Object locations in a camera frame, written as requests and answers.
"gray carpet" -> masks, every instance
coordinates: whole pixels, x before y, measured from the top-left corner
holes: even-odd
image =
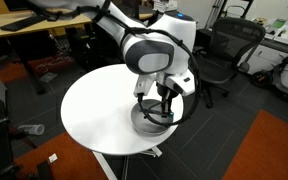
[[[9,91],[13,124],[44,124],[42,136],[30,137],[37,145],[65,131],[60,117],[62,98],[67,89],[85,72],[73,65],[49,83],[47,93],[37,95],[29,79],[6,84]],[[192,118],[158,146],[160,157],[143,154],[130,156],[128,179],[221,179],[260,109],[288,122],[288,102],[272,90],[259,89],[249,83],[246,75],[227,84],[232,90],[224,98],[213,92],[215,105],[207,109],[203,101]],[[185,110],[192,104],[185,97]],[[13,142],[15,158],[31,150],[21,141]],[[104,156],[117,177],[121,177],[124,158]]]

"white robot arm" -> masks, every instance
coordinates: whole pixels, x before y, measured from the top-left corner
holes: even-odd
[[[190,53],[196,32],[196,24],[192,18],[183,14],[163,15],[156,23],[146,27],[124,15],[109,0],[23,0],[23,2],[35,13],[44,15],[50,20],[70,19],[83,13],[111,34],[120,45],[129,70],[139,75],[134,90],[139,102],[142,101],[142,96],[148,94],[155,81],[160,86],[158,91],[162,96],[163,112],[169,113],[171,101],[167,100],[177,94],[187,96],[196,91],[195,97],[199,99],[200,84],[196,62],[192,61],[195,65],[194,74],[188,69],[189,58],[194,58]],[[45,10],[46,8],[69,9],[73,12],[50,13]],[[149,115],[150,109],[143,113],[145,118],[154,122]],[[169,126],[180,122],[154,123]]]

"round white table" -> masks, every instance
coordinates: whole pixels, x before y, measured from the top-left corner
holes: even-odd
[[[149,150],[176,129],[160,135],[135,130],[131,111],[137,103],[133,91],[138,75],[125,64],[96,69],[78,79],[62,101],[61,117],[68,134],[82,146],[107,155],[131,155]],[[161,100],[155,84],[144,99]],[[183,99],[173,99],[174,121],[183,114]]]

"office chair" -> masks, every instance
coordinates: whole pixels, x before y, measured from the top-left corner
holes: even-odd
[[[241,57],[264,36],[265,29],[254,22],[225,17],[214,23],[208,47],[194,47],[208,108],[214,104],[210,88],[222,90],[222,95],[228,96],[230,91],[220,85],[236,76]]]

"orange carpet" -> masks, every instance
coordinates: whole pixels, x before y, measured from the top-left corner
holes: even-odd
[[[288,179],[288,124],[261,110],[223,179]]]
[[[36,166],[52,154],[58,159],[50,163],[54,180],[107,180],[93,153],[75,142],[66,132],[17,158],[21,176],[36,173]]]
[[[37,77],[42,77],[47,72],[57,73],[61,70],[65,70],[74,63],[75,62],[72,60],[58,60],[56,56],[28,62]],[[9,83],[17,79],[28,77],[27,71],[19,59],[7,61],[0,64],[0,66],[0,80],[3,83]]]

